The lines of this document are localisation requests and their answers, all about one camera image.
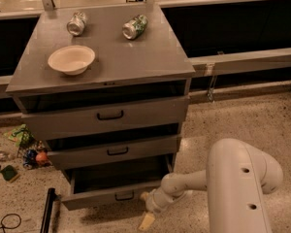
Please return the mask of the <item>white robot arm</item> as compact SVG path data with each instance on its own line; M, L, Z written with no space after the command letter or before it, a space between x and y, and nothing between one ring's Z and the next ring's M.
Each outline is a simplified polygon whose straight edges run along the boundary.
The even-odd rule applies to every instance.
M273 233L264 196L282 182L282 168L271 155L237 139L221 139L212 145L204 171L170 173L141 195L146 211L139 229L148 230L156 215L191 191L204 190L210 233Z

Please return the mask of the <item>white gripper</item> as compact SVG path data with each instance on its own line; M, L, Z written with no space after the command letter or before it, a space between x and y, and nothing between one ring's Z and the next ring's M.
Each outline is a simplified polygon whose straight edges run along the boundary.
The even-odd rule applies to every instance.
M142 192L140 199L145 201L147 213L144 214L138 229L140 231L147 231L155 221L154 214L165 212L170 206L191 194L191 190L177 188L176 186L172 186L171 188L159 186L158 188L154 188L151 192Z

